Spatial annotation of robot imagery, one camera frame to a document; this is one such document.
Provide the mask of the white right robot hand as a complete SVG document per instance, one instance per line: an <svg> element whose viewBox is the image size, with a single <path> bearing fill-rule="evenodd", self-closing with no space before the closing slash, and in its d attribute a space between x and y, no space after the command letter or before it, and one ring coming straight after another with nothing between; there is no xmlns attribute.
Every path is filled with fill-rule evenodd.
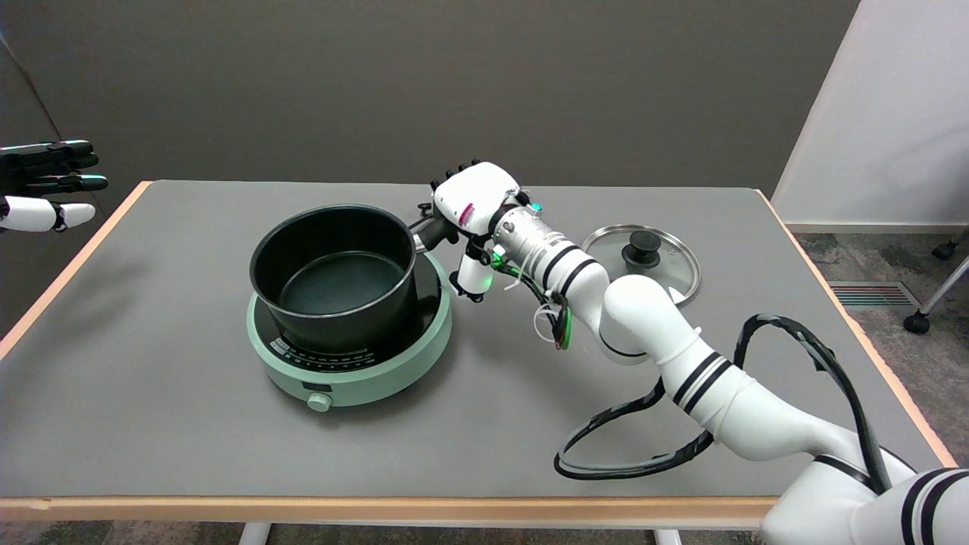
<svg viewBox="0 0 969 545"><path fill-rule="evenodd" d="M460 238L465 241L458 268L449 275L458 296L474 303L484 300L494 281L485 242L492 239L505 213L529 204L522 187L505 169L491 162L474 160L432 186L432 220L443 225L446 238L453 244Z"/></svg>

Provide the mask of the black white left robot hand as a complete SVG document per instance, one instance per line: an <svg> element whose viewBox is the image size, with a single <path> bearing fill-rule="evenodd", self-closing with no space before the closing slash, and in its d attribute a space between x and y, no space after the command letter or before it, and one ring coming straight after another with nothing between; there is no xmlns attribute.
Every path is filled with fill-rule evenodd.
<svg viewBox="0 0 969 545"><path fill-rule="evenodd" d="M3 146L2 231L63 232L92 220L94 204L49 197L107 188L106 176L83 172L98 163L94 146L86 139Z"/></svg>

